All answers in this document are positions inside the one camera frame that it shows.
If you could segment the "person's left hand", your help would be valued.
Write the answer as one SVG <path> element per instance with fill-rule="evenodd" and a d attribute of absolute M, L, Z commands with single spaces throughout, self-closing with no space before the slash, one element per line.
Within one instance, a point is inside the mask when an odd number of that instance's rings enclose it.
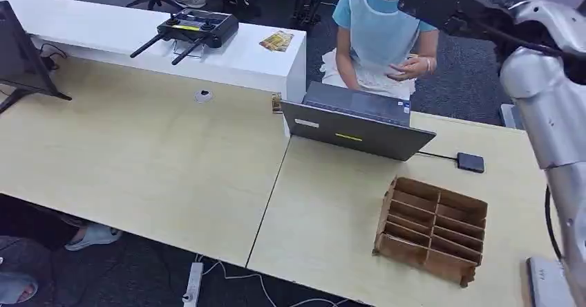
<path fill-rule="evenodd" d="M 435 57 L 414 56 L 402 64 L 391 64 L 390 67 L 397 72 L 387 74 L 387 77 L 402 82 L 417 79 L 418 77 L 432 73 L 437 67 L 437 60 Z"/>

